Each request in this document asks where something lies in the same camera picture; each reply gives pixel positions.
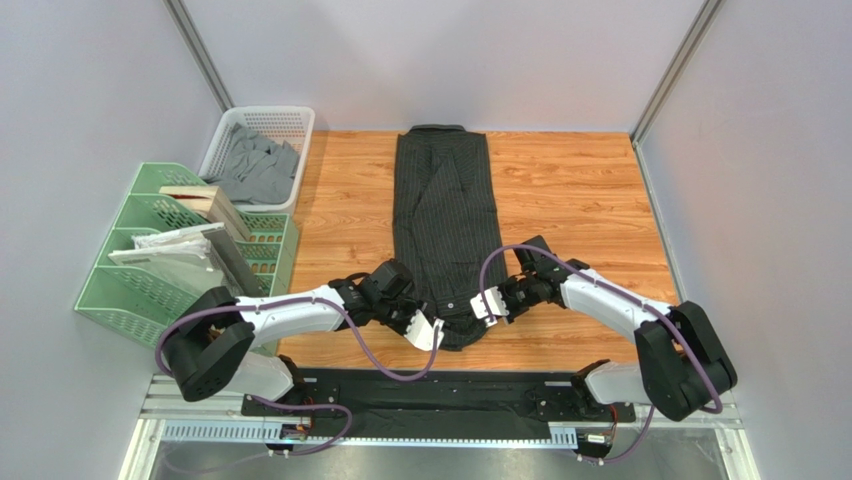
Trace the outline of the dark pinstriped long sleeve shirt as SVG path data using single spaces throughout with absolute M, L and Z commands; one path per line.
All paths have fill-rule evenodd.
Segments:
M 502 244 L 485 135 L 426 124 L 398 136 L 392 230 L 416 297 L 445 322 L 442 349 L 482 339 L 486 325 L 470 301 L 484 260 Z

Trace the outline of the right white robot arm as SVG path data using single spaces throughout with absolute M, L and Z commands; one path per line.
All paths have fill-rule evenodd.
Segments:
M 600 360 L 574 375 L 572 385 L 585 401 L 644 404 L 672 421 L 723 411 L 721 396 L 738 376 L 700 305 L 671 305 L 632 292 L 582 261 L 560 259 L 540 236 L 508 249 L 521 272 L 493 286 L 480 284 L 471 301 L 478 318 L 513 322 L 536 305 L 555 304 L 600 322 L 635 347 L 634 363 Z

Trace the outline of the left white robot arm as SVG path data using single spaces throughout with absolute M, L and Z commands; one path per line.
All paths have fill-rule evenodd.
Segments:
M 234 297 L 224 287 L 212 288 L 161 334 L 155 360 L 187 402 L 228 391 L 257 403 L 304 405 L 307 388 L 294 361 L 256 348 L 312 332 L 357 333 L 372 321 L 430 354 L 443 341 L 443 321 L 427 314 L 414 296 L 412 274 L 391 259 L 371 273 L 296 294 Z

